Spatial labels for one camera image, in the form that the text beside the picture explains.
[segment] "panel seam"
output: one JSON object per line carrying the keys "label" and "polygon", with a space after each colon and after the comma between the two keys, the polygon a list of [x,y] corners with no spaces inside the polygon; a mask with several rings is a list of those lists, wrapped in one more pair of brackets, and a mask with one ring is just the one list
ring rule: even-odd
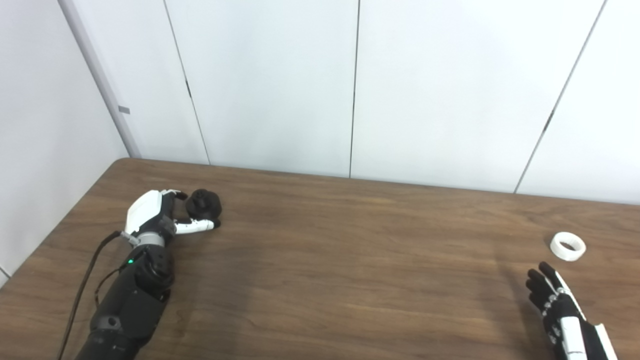
{"label": "panel seam", "polygon": [[562,89],[560,90],[560,94],[558,95],[558,98],[556,99],[556,103],[554,104],[554,107],[551,109],[551,114],[549,114],[549,118],[547,119],[547,122],[545,123],[545,126],[542,128],[542,132],[540,133],[540,136],[538,137],[538,141],[536,142],[536,145],[533,147],[533,151],[531,152],[531,155],[529,156],[529,160],[527,161],[527,164],[525,165],[524,170],[522,171],[522,174],[520,174],[520,179],[518,180],[518,183],[516,184],[516,188],[513,190],[513,193],[518,193],[518,190],[520,189],[520,185],[522,184],[522,180],[524,180],[524,177],[527,174],[529,166],[531,165],[531,161],[533,160],[533,157],[536,155],[536,151],[538,150],[538,147],[540,146],[540,143],[542,142],[542,138],[545,136],[545,133],[547,132],[547,128],[549,127],[549,124],[551,123],[551,119],[556,114],[556,109],[558,107],[558,104],[560,103],[560,100],[562,100],[562,97],[564,95],[564,91],[566,90],[567,86],[569,85],[569,81],[571,80],[571,77],[573,76],[573,72],[575,72],[575,68],[577,67],[578,62],[580,62],[580,58],[582,57],[582,54],[584,53],[584,50],[587,47],[589,39],[591,38],[591,34],[593,34],[593,30],[596,28],[596,25],[598,24],[598,20],[600,20],[600,15],[602,14],[602,11],[604,10],[604,7],[607,4],[607,1],[608,0],[602,1],[602,6],[600,6],[600,10],[598,11],[598,15],[596,15],[596,18],[593,21],[593,24],[591,25],[591,29],[589,29],[589,33],[587,34],[587,37],[584,39],[584,43],[582,43],[582,47],[580,48],[580,51],[578,52],[578,56],[576,57],[575,62],[573,63],[573,66],[571,67],[571,71],[569,71],[569,75],[567,76],[566,81],[564,82],[564,85],[563,85]]}
{"label": "panel seam", "polygon": [[356,116],[356,77],[358,75],[358,40],[360,38],[360,0],[358,0],[358,15],[356,20],[356,54],[353,64],[353,104],[351,105],[351,147],[349,150],[349,178],[351,179],[351,167],[353,166],[353,128]]}
{"label": "panel seam", "polygon": [[175,31],[173,30],[173,22],[171,21],[171,15],[169,15],[169,8],[166,5],[166,0],[163,0],[164,12],[166,12],[166,18],[169,20],[169,27],[171,28],[171,35],[173,36],[173,43],[175,44],[175,50],[178,52],[178,59],[180,60],[180,67],[182,68],[182,76],[184,76],[184,82],[187,86],[187,92],[189,93],[189,99],[191,100],[191,107],[193,108],[193,115],[196,117],[196,123],[198,124],[198,131],[200,132],[200,139],[202,139],[202,145],[204,146],[204,152],[207,155],[207,162],[211,164],[211,158],[209,157],[209,150],[207,149],[207,142],[204,140],[204,134],[202,133],[202,126],[200,125],[200,119],[198,118],[198,111],[196,110],[196,104],[193,102],[193,96],[191,96],[191,88],[189,87],[189,79],[187,79],[187,72],[184,70],[184,62],[182,61],[182,55],[180,54],[180,47],[178,46],[178,40],[175,37]]}
{"label": "panel seam", "polygon": [[11,279],[11,275],[9,275],[9,273],[8,273],[8,272],[6,272],[6,271],[4,270],[4,268],[3,268],[3,267],[1,267],[1,266],[0,266],[0,272],[1,272],[1,273],[3,273],[3,274],[4,274],[4,276],[6,276],[6,278],[7,278],[7,279]]}

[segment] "black cable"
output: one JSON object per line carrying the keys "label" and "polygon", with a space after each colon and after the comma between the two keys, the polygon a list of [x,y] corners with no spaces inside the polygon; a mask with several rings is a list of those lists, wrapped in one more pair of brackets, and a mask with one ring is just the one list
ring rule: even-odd
{"label": "black cable", "polygon": [[93,292],[93,299],[95,300],[95,307],[98,307],[100,305],[100,301],[98,300],[98,293],[100,292],[100,288],[102,287],[102,284],[104,284],[105,281],[107,281],[107,279],[109,279],[113,274],[115,274],[116,272],[122,270],[124,268],[124,266],[121,266],[117,269],[114,269],[112,271],[110,271],[107,276],[105,276],[102,280],[100,280],[100,283],[98,284],[98,287],[95,289],[95,292]]}
{"label": "black cable", "polygon": [[104,240],[100,242],[100,245],[95,249],[93,253],[93,257],[89,262],[89,267],[86,269],[86,273],[84,273],[84,278],[82,282],[80,282],[80,287],[78,288],[78,292],[76,293],[76,299],[74,300],[74,304],[71,307],[71,313],[69,314],[69,321],[67,322],[67,329],[65,330],[65,334],[62,337],[62,344],[60,345],[60,350],[58,350],[58,356],[56,356],[57,360],[62,360],[62,354],[65,352],[65,347],[67,346],[67,341],[69,340],[69,334],[71,333],[71,326],[74,323],[74,319],[76,318],[76,311],[78,309],[78,304],[80,303],[80,298],[82,297],[82,292],[84,291],[84,287],[86,286],[86,282],[89,279],[89,275],[91,275],[91,270],[93,270],[93,266],[95,265],[96,260],[98,260],[98,255],[103,247],[105,247],[111,240],[120,236],[120,231],[114,231],[109,236],[107,236]]}

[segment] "robotic hand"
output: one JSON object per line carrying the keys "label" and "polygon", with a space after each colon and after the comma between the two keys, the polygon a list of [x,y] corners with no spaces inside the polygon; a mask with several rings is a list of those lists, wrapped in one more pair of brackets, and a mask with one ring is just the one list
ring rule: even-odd
{"label": "robotic hand", "polygon": [[[186,200],[189,218],[173,218],[175,199]],[[96,291],[97,310],[77,360],[131,360],[136,356],[151,339],[171,293],[173,259],[165,245],[177,234],[219,227],[221,212],[218,196],[204,189],[190,198],[177,190],[151,190],[131,205],[125,231],[114,233],[113,238],[127,238],[133,249],[114,270],[118,277],[99,304]]]}
{"label": "robotic hand", "polygon": [[564,279],[549,264],[529,270],[529,300],[542,323],[557,360],[618,360],[604,325],[587,322]]}

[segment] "white ring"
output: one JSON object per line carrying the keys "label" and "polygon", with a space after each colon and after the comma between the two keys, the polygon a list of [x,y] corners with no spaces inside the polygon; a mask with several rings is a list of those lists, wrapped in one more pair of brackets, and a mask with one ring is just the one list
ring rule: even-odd
{"label": "white ring", "polygon": [[[573,250],[568,249],[563,244],[569,245]],[[587,245],[576,234],[561,232],[557,233],[550,245],[551,251],[565,261],[576,261],[587,251]]]}

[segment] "white fingertip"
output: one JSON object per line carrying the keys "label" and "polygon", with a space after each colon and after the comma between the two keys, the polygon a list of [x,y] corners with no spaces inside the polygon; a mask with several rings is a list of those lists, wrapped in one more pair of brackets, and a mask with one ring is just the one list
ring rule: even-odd
{"label": "white fingertip", "polygon": [[213,221],[191,219],[190,224],[175,224],[175,234],[199,233],[200,231],[211,230],[213,227]]}
{"label": "white fingertip", "polygon": [[563,347],[567,360],[588,360],[580,320],[575,316],[560,318],[560,328],[562,328]]}
{"label": "white fingertip", "polygon": [[618,356],[616,356],[616,352],[613,350],[613,345],[611,345],[609,334],[607,334],[607,329],[605,329],[602,324],[598,324],[594,327],[596,328],[596,332],[600,338],[604,353],[607,354],[607,360],[618,360]]}

